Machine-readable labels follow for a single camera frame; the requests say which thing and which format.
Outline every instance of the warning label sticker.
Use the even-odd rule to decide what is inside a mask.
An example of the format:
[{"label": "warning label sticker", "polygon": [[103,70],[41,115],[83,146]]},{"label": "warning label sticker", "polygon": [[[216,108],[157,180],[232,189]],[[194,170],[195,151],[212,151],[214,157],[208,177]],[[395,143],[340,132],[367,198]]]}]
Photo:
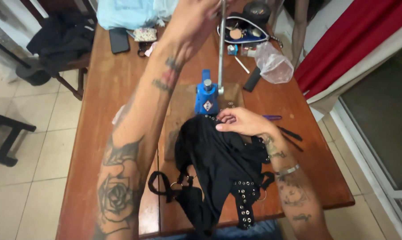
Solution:
[{"label": "warning label sticker", "polygon": [[213,104],[207,100],[202,106],[204,107],[205,111],[208,112],[213,107]]}]

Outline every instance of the mannequin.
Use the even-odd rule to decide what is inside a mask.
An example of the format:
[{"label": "mannequin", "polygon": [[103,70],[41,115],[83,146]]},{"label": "mannequin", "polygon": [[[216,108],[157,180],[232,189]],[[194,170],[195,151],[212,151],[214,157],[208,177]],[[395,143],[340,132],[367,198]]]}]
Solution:
[{"label": "mannequin", "polygon": [[[269,8],[272,10],[269,18],[269,25],[272,27],[277,20],[277,14],[279,8],[283,5],[284,0],[267,0]],[[291,37],[291,50],[293,52],[293,58],[291,63],[294,66],[294,70],[299,66],[299,57],[303,49],[305,42],[306,27],[308,26],[308,6],[309,0],[295,0],[296,8],[294,12],[294,28]]]}]

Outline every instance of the smartphone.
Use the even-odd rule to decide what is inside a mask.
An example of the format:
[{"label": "smartphone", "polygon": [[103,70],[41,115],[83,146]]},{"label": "smartphone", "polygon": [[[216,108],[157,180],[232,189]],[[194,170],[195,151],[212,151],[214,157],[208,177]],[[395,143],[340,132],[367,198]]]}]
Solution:
[{"label": "smartphone", "polygon": [[125,28],[114,28],[109,30],[111,51],[113,54],[130,51],[129,37]]}]

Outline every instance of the compact powder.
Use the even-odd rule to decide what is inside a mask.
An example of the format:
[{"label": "compact powder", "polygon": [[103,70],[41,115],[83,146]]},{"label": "compact powder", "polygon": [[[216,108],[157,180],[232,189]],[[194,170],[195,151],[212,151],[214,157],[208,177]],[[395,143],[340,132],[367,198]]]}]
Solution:
[{"label": "compact powder", "polygon": [[234,29],[234,30],[230,31],[229,35],[230,35],[230,37],[231,37],[232,39],[240,39],[242,33],[241,33],[241,30],[239,30],[239,29]]}]

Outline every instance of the red curtain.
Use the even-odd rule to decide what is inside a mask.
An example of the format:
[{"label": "red curtain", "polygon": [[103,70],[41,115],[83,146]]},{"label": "red curtain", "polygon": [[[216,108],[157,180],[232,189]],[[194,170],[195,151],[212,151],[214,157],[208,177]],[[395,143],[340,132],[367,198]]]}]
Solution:
[{"label": "red curtain", "polygon": [[402,0],[354,0],[294,73],[306,99],[320,93],[402,27]]}]

